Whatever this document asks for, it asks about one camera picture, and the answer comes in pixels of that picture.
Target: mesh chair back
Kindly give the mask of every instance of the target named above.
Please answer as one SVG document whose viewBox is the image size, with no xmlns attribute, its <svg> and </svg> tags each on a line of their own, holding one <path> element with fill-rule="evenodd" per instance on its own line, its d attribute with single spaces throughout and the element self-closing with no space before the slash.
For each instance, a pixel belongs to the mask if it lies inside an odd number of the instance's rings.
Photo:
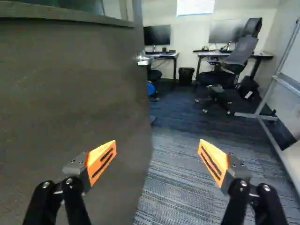
<svg viewBox="0 0 300 225">
<path fill-rule="evenodd" d="M 245 65 L 252 55 L 258 39 L 251 35 L 246 35 L 239 39 L 234 51 L 223 61 L 224 64 Z"/>
</svg>

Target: metal bolt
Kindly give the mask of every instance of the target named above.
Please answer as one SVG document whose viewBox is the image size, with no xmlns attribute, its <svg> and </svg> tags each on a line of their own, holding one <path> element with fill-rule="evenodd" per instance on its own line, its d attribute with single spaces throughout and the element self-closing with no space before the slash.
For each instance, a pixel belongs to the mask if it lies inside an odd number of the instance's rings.
<svg viewBox="0 0 300 225">
<path fill-rule="evenodd" d="M 45 182 L 44 184 L 43 184 L 43 188 L 47 188 L 48 186 L 49 186 L 49 182 L 47 181 L 47 182 Z"/>
<path fill-rule="evenodd" d="M 240 181 L 240 184 L 241 184 L 243 187 L 247 187 L 247 183 L 246 183 L 244 180 L 241 180 L 241 181 Z"/>
<path fill-rule="evenodd" d="M 263 189 L 268 192 L 271 191 L 271 188 L 266 184 L 263 185 Z"/>
<path fill-rule="evenodd" d="M 72 178 L 68 178 L 68 179 L 66 180 L 66 184 L 69 185 L 70 183 L 72 183 L 72 181 L 73 181 Z"/>
</svg>

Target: window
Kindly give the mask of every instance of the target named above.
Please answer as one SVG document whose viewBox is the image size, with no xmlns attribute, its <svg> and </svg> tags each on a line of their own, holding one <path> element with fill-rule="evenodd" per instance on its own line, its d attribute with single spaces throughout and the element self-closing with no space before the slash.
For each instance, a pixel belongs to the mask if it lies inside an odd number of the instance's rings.
<svg viewBox="0 0 300 225">
<path fill-rule="evenodd" d="M 132 0 L 11 0 L 133 21 Z"/>
<path fill-rule="evenodd" d="M 214 6 L 215 0 L 177 0 L 177 16 L 212 14 Z"/>
</svg>

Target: black office chair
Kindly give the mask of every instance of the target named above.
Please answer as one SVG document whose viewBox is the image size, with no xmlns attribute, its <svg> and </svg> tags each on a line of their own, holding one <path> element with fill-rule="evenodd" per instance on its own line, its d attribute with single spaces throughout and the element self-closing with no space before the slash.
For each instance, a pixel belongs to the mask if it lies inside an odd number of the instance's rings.
<svg viewBox="0 0 300 225">
<path fill-rule="evenodd" d="M 249 19 L 234 51 L 219 62 L 221 71 L 204 72 L 196 76 L 196 82 L 207 86 L 210 97 L 204 104 L 203 112 L 207 113 L 212 105 L 218 104 L 227 111 L 227 114 L 232 114 L 228 106 L 232 101 L 227 98 L 224 91 L 236 87 L 239 75 L 246 67 L 257 45 L 257 36 L 261 27 L 262 18 Z"/>
<path fill-rule="evenodd" d="M 147 65 L 147 81 L 151 82 L 156 90 L 150 97 L 154 98 L 156 101 L 158 101 L 159 98 L 155 82 L 161 79 L 162 75 L 162 72 L 159 70 L 151 69 L 151 64 Z"/>
</svg>

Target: desk leg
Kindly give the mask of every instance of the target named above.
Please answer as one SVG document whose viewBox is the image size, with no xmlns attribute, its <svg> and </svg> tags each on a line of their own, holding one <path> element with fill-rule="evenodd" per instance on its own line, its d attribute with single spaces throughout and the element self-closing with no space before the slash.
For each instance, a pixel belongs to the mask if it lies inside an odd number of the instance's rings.
<svg viewBox="0 0 300 225">
<path fill-rule="evenodd" d="M 251 72 L 251 76 L 250 76 L 250 80 L 253 80 L 255 75 L 256 75 L 256 72 L 259 68 L 259 65 L 261 64 L 262 60 L 261 59 L 257 59 L 255 64 L 254 64 L 254 67 L 252 69 L 252 72 Z"/>
<path fill-rule="evenodd" d="M 202 60 L 202 57 L 198 56 L 198 65 L 197 65 L 197 72 L 196 72 L 196 75 L 199 74 L 199 71 L 200 71 L 200 65 L 201 65 L 201 60 Z"/>
<path fill-rule="evenodd" d="M 173 68 L 173 85 L 172 85 L 172 90 L 175 88 L 176 86 L 176 71 L 177 71 L 177 59 L 173 60 L 174 62 L 174 68 Z"/>
<path fill-rule="evenodd" d="M 197 77 L 197 75 L 198 75 L 199 72 L 200 72 L 200 65 L 201 65 L 201 60 L 202 60 L 202 58 L 203 58 L 203 57 L 198 56 L 198 65 L 197 65 L 196 77 Z M 198 87 L 198 83 L 197 83 L 197 81 L 195 81 L 194 91 L 196 91 L 197 87 Z"/>
</svg>

